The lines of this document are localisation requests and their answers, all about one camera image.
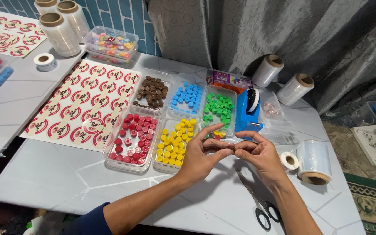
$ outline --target blue brick wallpaper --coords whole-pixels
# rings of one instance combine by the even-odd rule
[[[162,56],[144,0],[75,0],[84,10],[89,27],[103,25],[140,38],[139,52]],[[0,11],[34,19],[39,12],[34,0],[0,0]]]

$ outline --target green patterned carpet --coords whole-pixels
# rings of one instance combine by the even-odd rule
[[[344,173],[367,235],[376,235],[376,180]]]

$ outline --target table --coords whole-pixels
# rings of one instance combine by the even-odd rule
[[[176,75],[184,72],[203,79],[206,68],[141,54],[132,68],[151,68]],[[289,175],[310,214],[327,235],[365,234],[342,169],[319,115],[302,99],[282,106],[294,133],[303,141],[316,139],[329,149],[333,180],[325,186],[301,182]],[[279,153],[296,146],[276,145]],[[255,191],[275,203],[269,190],[244,161],[229,156],[220,161],[202,182],[186,190],[142,221],[145,225],[171,227],[213,234],[284,234],[279,223],[265,232],[258,224],[255,203],[234,167],[242,168]],[[143,175],[129,174],[105,166],[101,153],[26,140],[0,175],[0,201],[16,205],[84,214],[105,201],[115,201],[170,178],[153,167]]]
[[[81,48],[76,56],[65,58],[59,56],[46,40],[25,58],[1,55],[10,62],[14,72],[0,87],[0,156],[44,104],[60,79],[85,53],[85,45]],[[33,59],[41,53],[52,54],[59,63],[58,67],[50,72],[39,72]]]

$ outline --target hand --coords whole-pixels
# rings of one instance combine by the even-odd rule
[[[207,138],[208,133],[216,131],[224,126],[224,123],[215,124],[204,128],[192,138],[187,145],[183,165],[176,177],[180,177],[189,184],[195,184],[207,177],[212,171],[214,165],[221,159],[234,154],[229,146],[233,143],[218,141],[214,138]]]
[[[289,182],[287,174],[281,165],[281,160],[272,142],[255,131],[240,131],[237,137],[250,137],[254,141],[242,141],[234,145],[234,155],[250,162],[259,174],[259,178],[268,188],[277,187]]]

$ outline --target blue tape dispenser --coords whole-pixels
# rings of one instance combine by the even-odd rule
[[[259,110],[261,107],[259,90],[250,88],[244,90],[237,98],[236,113],[236,132],[239,131],[260,131],[264,125],[258,123]],[[252,140],[249,137],[241,137],[243,139]]]

